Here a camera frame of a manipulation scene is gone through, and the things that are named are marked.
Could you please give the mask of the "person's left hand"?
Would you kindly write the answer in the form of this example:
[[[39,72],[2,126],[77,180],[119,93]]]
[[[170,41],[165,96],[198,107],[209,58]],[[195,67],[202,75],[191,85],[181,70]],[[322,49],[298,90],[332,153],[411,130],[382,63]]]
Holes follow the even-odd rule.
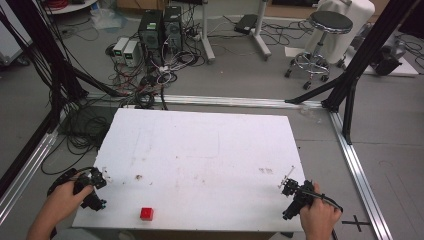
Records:
[[[49,226],[55,226],[70,216],[94,190],[92,185],[87,185],[78,193],[74,193],[73,190],[78,177],[79,175],[76,175],[69,181],[57,186],[47,197],[40,214],[42,220]]]

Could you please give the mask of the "black frame post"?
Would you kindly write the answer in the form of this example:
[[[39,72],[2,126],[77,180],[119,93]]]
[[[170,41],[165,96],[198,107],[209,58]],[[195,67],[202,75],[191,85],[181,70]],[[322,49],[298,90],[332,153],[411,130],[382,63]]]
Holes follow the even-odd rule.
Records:
[[[421,0],[390,0],[375,22],[364,42],[357,50],[342,75],[334,80],[335,86],[322,106],[329,111],[337,111],[341,102],[348,96],[368,67],[374,55],[383,46],[410,9]]]
[[[48,24],[33,0],[5,0],[19,23],[32,40],[21,36],[6,15],[0,12],[0,22],[11,33],[18,45],[33,63],[41,80],[49,88],[51,110],[48,114],[48,132],[60,123],[62,109],[68,103],[78,102],[87,96],[72,64],[55,41]]]

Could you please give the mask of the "aluminium floor rail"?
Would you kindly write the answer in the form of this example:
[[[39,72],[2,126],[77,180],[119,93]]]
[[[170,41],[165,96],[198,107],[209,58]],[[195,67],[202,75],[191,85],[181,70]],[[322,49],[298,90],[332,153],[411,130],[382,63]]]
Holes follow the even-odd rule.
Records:
[[[360,195],[376,239],[394,240],[354,146],[350,145],[342,134],[342,119],[340,115],[338,113],[330,113],[329,116],[332,120],[348,169],[353,177],[357,192]]]
[[[321,109],[319,101],[304,101],[300,104],[288,103],[281,99],[258,99],[238,97],[212,97],[212,96],[188,96],[188,95],[165,95],[166,104],[174,105],[199,105],[199,106],[223,106],[241,108],[263,109]]]
[[[35,149],[25,158],[23,168],[18,172],[5,194],[0,198],[0,226],[5,222],[9,213],[22,196],[28,184],[48,155],[58,138],[58,132],[46,133],[35,145]]]

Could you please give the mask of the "flat black box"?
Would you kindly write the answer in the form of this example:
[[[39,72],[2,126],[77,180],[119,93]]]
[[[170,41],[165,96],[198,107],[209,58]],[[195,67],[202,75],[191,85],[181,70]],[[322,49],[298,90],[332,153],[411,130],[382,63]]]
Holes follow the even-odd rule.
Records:
[[[255,14],[244,15],[235,25],[234,31],[249,35],[251,30],[256,26],[257,16]]]

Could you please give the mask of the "white power supply unit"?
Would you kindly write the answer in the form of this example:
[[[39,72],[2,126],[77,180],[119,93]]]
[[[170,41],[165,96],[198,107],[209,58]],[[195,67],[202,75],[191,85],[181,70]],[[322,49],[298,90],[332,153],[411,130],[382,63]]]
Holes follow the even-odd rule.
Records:
[[[125,63],[124,50],[126,48],[128,41],[129,41],[128,37],[121,37],[112,49],[114,54],[114,59],[119,64]]]
[[[139,52],[138,52],[138,42],[135,40],[130,40],[123,52],[126,65],[128,67],[136,67],[139,63]]]

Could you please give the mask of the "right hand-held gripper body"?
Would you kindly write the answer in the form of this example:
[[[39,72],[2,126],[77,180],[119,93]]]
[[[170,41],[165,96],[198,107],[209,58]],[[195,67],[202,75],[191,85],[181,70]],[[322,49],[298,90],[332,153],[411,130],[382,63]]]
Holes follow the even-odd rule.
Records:
[[[313,192],[314,186],[311,181],[305,180],[304,183],[298,187],[297,192],[295,194],[295,202],[297,204],[298,209],[302,209],[304,206],[311,205],[313,203]]]

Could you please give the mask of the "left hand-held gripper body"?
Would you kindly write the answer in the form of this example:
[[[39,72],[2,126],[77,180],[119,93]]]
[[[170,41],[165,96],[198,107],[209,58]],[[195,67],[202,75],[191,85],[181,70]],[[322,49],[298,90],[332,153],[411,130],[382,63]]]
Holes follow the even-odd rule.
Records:
[[[93,195],[93,186],[83,170],[71,168],[62,173],[47,191],[48,199],[87,200]]]

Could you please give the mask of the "thin metal rod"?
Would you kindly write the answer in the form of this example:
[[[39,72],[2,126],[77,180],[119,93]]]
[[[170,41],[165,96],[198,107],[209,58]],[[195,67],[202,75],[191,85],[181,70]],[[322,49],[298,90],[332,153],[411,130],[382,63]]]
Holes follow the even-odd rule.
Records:
[[[291,168],[289,170],[289,172],[287,174],[284,175],[283,179],[281,180],[280,184],[278,185],[278,188],[281,189],[287,182],[287,180],[289,179],[291,173],[294,171],[295,166],[291,165]]]

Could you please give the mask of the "person's right hand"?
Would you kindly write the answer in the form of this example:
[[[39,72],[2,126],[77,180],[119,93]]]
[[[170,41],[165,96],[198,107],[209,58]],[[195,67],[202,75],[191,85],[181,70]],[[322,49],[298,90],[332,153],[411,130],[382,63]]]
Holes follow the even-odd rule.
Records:
[[[342,212],[320,198],[300,210],[301,226],[306,240],[330,240],[333,228]]]

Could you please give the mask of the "white round table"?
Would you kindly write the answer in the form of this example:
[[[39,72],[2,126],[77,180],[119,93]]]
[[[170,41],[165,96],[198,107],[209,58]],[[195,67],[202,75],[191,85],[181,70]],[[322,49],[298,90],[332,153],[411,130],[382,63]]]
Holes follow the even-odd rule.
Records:
[[[96,5],[97,3],[98,3],[98,0],[84,0],[83,4],[68,4],[67,6],[61,9],[46,8],[46,12],[49,15],[65,14],[65,13],[75,12],[75,11],[79,11],[79,10],[91,7],[92,5]]]

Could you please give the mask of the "white stand leg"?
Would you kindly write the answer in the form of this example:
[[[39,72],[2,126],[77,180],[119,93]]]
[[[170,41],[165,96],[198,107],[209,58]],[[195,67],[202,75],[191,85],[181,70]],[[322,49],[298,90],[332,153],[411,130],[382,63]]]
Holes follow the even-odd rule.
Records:
[[[207,63],[211,64],[215,61],[215,54],[208,39],[208,0],[201,0],[202,2],[202,31],[201,42],[206,54]]]
[[[252,30],[253,40],[257,44],[265,61],[267,61],[268,58],[271,56],[271,51],[269,50],[268,46],[266,45],[265,41],[263,40],[261,36],[267,2],[268,0],[259,0],[256,26]]]

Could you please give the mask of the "clear plastic bag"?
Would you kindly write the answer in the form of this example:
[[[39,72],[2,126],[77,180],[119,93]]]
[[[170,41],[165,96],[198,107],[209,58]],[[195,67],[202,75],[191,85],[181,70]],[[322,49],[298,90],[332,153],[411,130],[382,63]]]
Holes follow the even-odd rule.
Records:
[[[94,9],[90,11],[92,25],[96,30],[110,30],[110,29],[121,29],[126,23],[127,19],[117,14],[112,9]]]

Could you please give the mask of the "white fabric cover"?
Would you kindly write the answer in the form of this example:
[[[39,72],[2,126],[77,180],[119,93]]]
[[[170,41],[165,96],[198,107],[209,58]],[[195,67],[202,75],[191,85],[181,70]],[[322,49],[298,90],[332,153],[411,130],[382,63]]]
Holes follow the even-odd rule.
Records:
[[[349,33],[328,34],[324,40],[320,53],[328,63],[335,64],[343,58],[360,28],[373,15],[375,7],[370,0],[320,0],[316,11],[337,12],[345,15],[353,22],[353,27]],[[314,28],[312,37],[307,42],[304,51],[312,52],[321,35],[322,31]]]

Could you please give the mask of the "black upright strut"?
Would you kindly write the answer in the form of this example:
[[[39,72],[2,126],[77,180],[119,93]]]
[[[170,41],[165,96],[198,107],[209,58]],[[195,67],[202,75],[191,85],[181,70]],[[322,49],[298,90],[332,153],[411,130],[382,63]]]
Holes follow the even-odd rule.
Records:
[[[350,84],[349,91],[347,92],[347,96],[346,96],[346,102],[345,102],[342,135],[348,145],[352,144],[351,125],[352,125],[352,118],[353,118],[353,108],[354,108],[357,82],[358,82],[358,78],[355,78]]]

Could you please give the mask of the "black device on board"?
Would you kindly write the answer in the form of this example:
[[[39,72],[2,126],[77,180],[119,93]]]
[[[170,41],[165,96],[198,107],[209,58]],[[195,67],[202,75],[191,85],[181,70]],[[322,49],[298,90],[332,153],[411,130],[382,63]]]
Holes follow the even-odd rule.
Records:
[[[370,66],[379,76],[387,76],[401,65],[400,58],[406,53],[405,43],[394,40],[386,43],[374,55]]]

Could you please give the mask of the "slim black computer tower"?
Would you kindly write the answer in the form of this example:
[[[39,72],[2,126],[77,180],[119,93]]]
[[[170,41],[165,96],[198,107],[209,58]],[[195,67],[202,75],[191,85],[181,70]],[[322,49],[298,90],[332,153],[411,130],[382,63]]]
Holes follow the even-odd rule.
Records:
[[[164,9],[165,36],[168,47],[173,51],[182,50],[182,9],[180,6],[167,6]]]

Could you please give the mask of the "black round stool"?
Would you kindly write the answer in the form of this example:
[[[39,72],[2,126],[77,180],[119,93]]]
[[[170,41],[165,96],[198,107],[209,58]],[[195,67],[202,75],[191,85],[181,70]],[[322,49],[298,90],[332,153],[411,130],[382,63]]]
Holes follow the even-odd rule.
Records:
[[[307,72],[309,79],[303,85],[304,90],[311,87],[315,75],[320,75],[322,82],[329,79],[329,63],[320,53],[326,36],[328,34],[347,34],[353,27],[353,22],[348,17],[333,11],[316,11],[309,16],[308,21],[315,29],[322,31],[322,35],[312,52],[298,53],[290,61],[290,66],[285,73],[285,77],[289,78],[294,67]]]

